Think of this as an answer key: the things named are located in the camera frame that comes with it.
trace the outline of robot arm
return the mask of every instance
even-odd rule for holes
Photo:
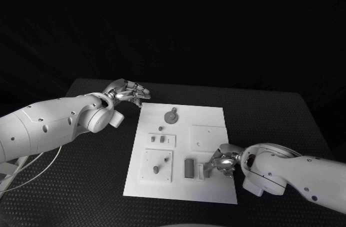
[[[264,191],[283,195],[290,184],[313,203],[346,214],[346,164],[313,156],[302,156],[292,149],[273,143],[247,149],[223,144],[205,171],[217,167],[234,177],[234,165],[246,174],[243,187],[259,197]]]
[[[120,126],[125,116],[114,110],[122,101],[142,107],[150,91],[138,83],[116,80],[103,93],[90,93],[31,104],[0,118],[0,164],[51,151],[80,134]]]

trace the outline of black table surface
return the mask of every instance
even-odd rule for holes
[[[67,97],[101,92],[112,80],[78,79]],[[334,160],[306,102],[298,93],[205,86],[145,83],[149,103],[224,108],[230,143],[249,147],[283,145],[303,155]],[[140,108],[117,106],[125,114],[119,128],[80,135],[63,147],[57,161],[28,185],[5,193],[0,217],[8,226],[158,227],[200,223],[221,226],[345,226],[346,215],[309,202],[287,185],[285,195],[257,197],[234,173],[238,205],[123,196],[136,140]],[[58,150],[42,155],[21,173],[12,187],[48,166]]]

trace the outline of cable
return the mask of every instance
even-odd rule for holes
[[[28,168],[28,166],[39,159],[39,157],[42,156],[44,153],[39,154],[39,156],[32,160],[32,162],[18,171],[15,172],[9,177],[6,177],[5,179],[0,180],[0,183],[3,181],[6,181],[9,178],[15,177],[16,174],[21,173],[22,170],[25,170]]]
[[[57,153],[57,155],[55,155],[55,157],[54,157],[54,159],[52,159],[51,164],[50,164],[48,167],[42,170],[42,172],[41,172],[29,181],[27,181],[22,185],[19,185],[18,187],[15,187],[15,188],[12,188],[12,189],[8,189],[8,190],[5,190],[5,191],[0,191],[0,193],[14,191],[14,190],[18,189],[19,187],[25,186],[29,182],[32,182],[32,181],[44,174],[44,172],[48,170],[48,168],[50,168],[51,165],[54,164],[54,162],[55,162],[55,160],[57,160],[57,157],[58,157],[58,155],[60,155],[60,153],[61,153],[61,150],[63,150],[63,146],[60,147],[60,151],[58,151],[58,153]]]

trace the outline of table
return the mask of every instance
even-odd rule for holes
[[[113,80],[78,79],[67,97],[101,92]],[[334,155],[298,93],[140,82],[152,93],[149,103],[223,107],[230,143],[283,145],[303,155],[334,160]],[[8,226],[158,227],[181,223],[223,226],[344,226],[346,215],[309,202],[287,185],[283,196],[257,197],[234,173],[238,205],[123,196],[140,117],[139,107],[123,102],[119,128],[80,135],[63,147],[44,175],[8,192],[0,218]],[[58,150],[18,175],[12,186],[29,180]]]

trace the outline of white platform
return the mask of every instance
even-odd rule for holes
[[[175,124],[169,124],[165,121],[165,114],[172,111],[174,107],[178,109],[179,120]],[[198,131],[192,131],[192,126],[220,127],[218,131],[208,132],[210,140],[215,137],[212,133],[218,133],[214,144],[208,143],[208,145],[201,145],[197,149],[192,148],[194,141],[197,142],[200,139],[194,138],[192,140],[191,135]],[[220,143],[227,144],[230,142],[225,127],[223,108],[143,103],[123,195],[238,204],[234,179],[225,177],[217,169],[212,170],[211,178],[200,178],[200,164],[211,160]],[[149,134],[175,136],[175,147],[148,145]],[[158,155],[159,162],[148,164],[152,160],[148,158],[149,153],[146,153],[146,150],[172,152],[171,162],[165,162],[163,156]],[[185,178],[185,159],[195,160],[195,179]],[[152,165],[162,166],[158,174],[153,173],[155,166],[152,167]]]

